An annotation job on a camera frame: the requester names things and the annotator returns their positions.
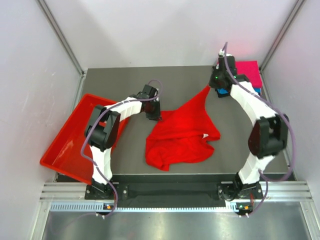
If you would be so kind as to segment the red t-shirt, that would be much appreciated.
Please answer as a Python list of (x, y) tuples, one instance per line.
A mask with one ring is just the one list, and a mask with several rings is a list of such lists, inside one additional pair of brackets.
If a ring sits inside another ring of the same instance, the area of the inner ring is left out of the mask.
[(208, 142), (221, 138), (205, 104), (211, 88), (207, 85), (176, 110), (161, 112), (159, 121), (146, 138), (145, 162), (161, 171), (174, 164), (196, 164), (215, 151)]

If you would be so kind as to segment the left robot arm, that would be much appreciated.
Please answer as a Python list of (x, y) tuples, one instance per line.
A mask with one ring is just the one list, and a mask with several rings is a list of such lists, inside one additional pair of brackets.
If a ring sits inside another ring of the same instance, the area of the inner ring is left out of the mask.
[(146, 84), (137, 94), (122, 101), (93, 108), (80, 150), (81, 156), (93, 165), (91, 184), (87, 190), (89, 193), (106, 199), (116, 192), (111, 183), (111, 151), (118, 137), (120, 123), (140, 113), (145, 113), (149, 120), (159, 121), (161, 92), (161, 89)]

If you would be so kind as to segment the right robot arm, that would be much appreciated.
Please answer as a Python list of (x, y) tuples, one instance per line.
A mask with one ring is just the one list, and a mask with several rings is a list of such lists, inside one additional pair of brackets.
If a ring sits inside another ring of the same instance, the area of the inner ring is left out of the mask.
[(220, 197), (227, 201), (246, 198), (257, 189), (267, 165), (287, 146), (288, 119), (281, 117), (264, 102), (245, 74), (238, 74), (235, 57), (231, 54), (223, 51), (218, 54), (209, 86), (217, 91), (226, 90), (252, 123), (246, 162), (235, 174), (232, 185), (223, 186), (219, 190)]

